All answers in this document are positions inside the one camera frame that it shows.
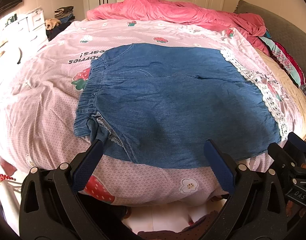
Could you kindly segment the pink strawberry print bedsheet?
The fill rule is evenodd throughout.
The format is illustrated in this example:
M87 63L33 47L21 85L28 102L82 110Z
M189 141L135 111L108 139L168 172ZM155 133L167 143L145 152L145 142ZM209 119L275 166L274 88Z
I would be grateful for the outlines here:
M27 63L0 67L0 155L23 171L51 170L85 151L93 140L76 136L74 122L91 63L112 48L137 43L228 50L246 70L261 75L260 84L270 90L288 134L302 128L295 102L237 29L216 32L163 21L77 22ZM271 162L266 151L244 161L260 171ZM115 159L103 150L84 191L110 204L141 205L197 204L221 190L209 165L158 168Z

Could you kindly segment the floral teal red pillow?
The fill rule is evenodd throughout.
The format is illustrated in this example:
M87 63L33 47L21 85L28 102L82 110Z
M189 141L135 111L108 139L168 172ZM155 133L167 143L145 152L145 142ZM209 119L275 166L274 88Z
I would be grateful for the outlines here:
M290 55L286 48L265 34L260 37L261 41L268 47L270 56L288 74L297 88L302 90L306 96L306 77L300 66Z

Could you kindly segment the pink crumpled duvet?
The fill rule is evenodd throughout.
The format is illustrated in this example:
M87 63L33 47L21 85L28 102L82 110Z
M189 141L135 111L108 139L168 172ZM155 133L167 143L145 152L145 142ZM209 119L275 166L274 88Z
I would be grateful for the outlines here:
M269 55L267 46L260 40L267 29L258 14L218 11L202 8L190 2L166 0L124 0L103 4L86 13L86 19L94 20L139 20L165 21L185 25L197 25L211 31L237 29L256 49Z

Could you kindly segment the pile of dark clothes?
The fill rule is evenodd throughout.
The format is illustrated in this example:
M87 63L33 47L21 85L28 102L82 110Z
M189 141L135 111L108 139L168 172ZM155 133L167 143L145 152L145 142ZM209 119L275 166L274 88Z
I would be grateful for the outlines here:
M74 7L61 7L54 11L54 18L45 20L46 36L48 41L54 39L74 22Z

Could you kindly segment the blue denim pants lace hem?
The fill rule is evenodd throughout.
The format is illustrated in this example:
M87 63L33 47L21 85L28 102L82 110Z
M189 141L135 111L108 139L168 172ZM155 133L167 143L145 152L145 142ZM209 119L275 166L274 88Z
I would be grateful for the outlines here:
M74 134L100 139L105 155L158 168L208 166L210 139L234 160L288 135L261 75L228 50L129 44L91 63Z

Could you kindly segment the white drawer cabinet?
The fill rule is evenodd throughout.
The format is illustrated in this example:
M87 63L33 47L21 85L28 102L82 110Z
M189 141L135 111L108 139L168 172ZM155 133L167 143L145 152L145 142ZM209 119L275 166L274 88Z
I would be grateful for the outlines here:
M25 57L34 55L48 42L41 7L23 14L12 12L0 19L0 47L17 46Z

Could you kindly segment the tan plush toy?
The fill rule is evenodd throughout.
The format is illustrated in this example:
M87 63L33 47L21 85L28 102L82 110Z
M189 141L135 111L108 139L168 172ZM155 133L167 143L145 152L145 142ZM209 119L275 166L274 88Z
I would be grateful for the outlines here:
M45 20L45 29L46 30L52 30L55 27L58 27L61 24L61 21L56 18L50 18Z

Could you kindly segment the grey padded headboard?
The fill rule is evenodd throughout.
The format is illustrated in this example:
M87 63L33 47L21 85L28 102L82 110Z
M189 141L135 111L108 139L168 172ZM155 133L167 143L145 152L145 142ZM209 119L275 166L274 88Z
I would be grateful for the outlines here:
M306 33L304 31L281 16L243 0L239 0L234 13L260 15L273 40L286 48L306 77Z

